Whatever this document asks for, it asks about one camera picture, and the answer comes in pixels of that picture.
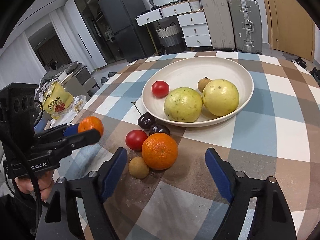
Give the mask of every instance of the ceiling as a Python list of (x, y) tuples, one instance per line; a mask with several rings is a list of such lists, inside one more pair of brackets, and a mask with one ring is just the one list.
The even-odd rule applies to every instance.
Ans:
[(46, 41), (51, 39), (54, 35), (57, 35), (53, 25), (47, 24), (44, 27), (42, 27), (40, 30), (36, 31), (34, 34), (32, 34), (28, 40), (30, 42), (31, 47), (36, 50), (38, 49), (42, 44), (44, 44)]
[(10, 33), (4, 47), (0, 49), (0, 55), (26, 28), (49, 12), (65, 5), (66, 2), (67, 0), (36, 0), (23, 14)]

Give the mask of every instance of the white container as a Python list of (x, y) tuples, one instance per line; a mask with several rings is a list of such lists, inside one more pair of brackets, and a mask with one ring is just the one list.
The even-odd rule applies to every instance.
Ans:
[[(152, 94), (152, 84), (163, 80), (170, 86), (170, 91), (179, 87), (190, 87), (199, 92), (197, 85), (204, 77), (232, 82), (239, 91), (238, 108), (230, 114), (217, 117), (203, 107), (200, 117), (192, 123), (168, 120), (163, 110), (165, 98), (159, 99)], [(238, 114), (247, 105), (252, 94), (253, 79), (243, 66), (230, 59), (203, 56), (183, 59), (160, 69), (145, 84), (142, 90), (142, 104), (150, 114), (166, 123), (182, 127), (203, 127), (226, 121)]]
[(201, 9), (200, 0), (189, 2), (191, 11), (198, 11)]
[(58, 80), (61, 82), (61, 81), (63, 81), (64, 79), (66, 79), (67, 76), (68, 76), (67, 73), (66, 73), (65, 71), (63, 71), (63, 72), (61, 73), (61, 75), (58, 76)]

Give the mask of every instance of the refrigerator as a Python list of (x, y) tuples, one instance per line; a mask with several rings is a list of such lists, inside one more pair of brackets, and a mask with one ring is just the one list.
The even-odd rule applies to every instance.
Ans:
[(146, 11), (142, 0), (100, 0), (99, 6), (128, 62), (156, 52), (147, 27), (135, 19)]

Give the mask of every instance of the wooden door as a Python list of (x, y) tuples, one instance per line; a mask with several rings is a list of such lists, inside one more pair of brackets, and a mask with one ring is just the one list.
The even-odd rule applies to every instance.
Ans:
[(308, 13), (296, 0), (267, 1), (271, 47), (313, 61), (315, 25)]

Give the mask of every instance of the finger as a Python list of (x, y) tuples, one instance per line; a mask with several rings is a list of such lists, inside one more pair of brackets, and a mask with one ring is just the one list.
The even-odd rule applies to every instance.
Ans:
[(52, 179), (49, 187), (47, 187), (46, 189), (41, 190), (41, 199), (42, 199), (43, 201), (45, 201), (45, 200), (48, 199), (48, 197), (49, 197), (49, 195), (50, 195), (50, 192), (51, 192), (51, 190), (52, 190), (53, 185), (54, 185), (54, 181), (53, 181), (53, 179)]
[(33, 190), (33, 186), (30, 179), (19, 179), (18, 177), (14, 179), (16, 182), (18, 189), (24, 193), (28, 194), (30, 191)]
[(51, 184), (53, 171), (47, 171), (41, 179), (38, 180), (40, 190), (48, 188)]

